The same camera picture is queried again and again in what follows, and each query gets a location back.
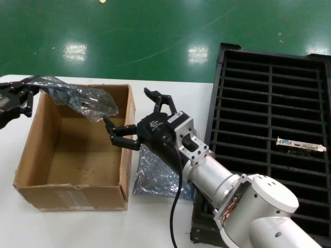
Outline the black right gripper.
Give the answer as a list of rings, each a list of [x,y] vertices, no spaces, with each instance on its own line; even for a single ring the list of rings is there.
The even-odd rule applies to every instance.
[[[154,103],[153,113],[143,118],[136,125],[117,127],[111,119],[103,116],[106,130],[110,136],[112,145],[129,150],[140,150],[141,143],[157,155],[168,167],[174,171],[182,170],[182,163],[175,147],[174,131],[168,123],[168,115],[161,113],[162,106],[168,105],[171,115],[177,113],[173,99],[170,95],[163,95],[159,91],[151,91],[144,88],[145,95]],[[128,136],[137,135],[133,140]]]

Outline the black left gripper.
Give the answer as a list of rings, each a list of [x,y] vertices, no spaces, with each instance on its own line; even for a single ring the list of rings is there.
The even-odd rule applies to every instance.
[[[18,119],[21,114],[26,117],[32,116],[33,90],[40,89],[39,86],[33,84],[34,79],[36,77],[1,83],[1,129],[12,120]]]

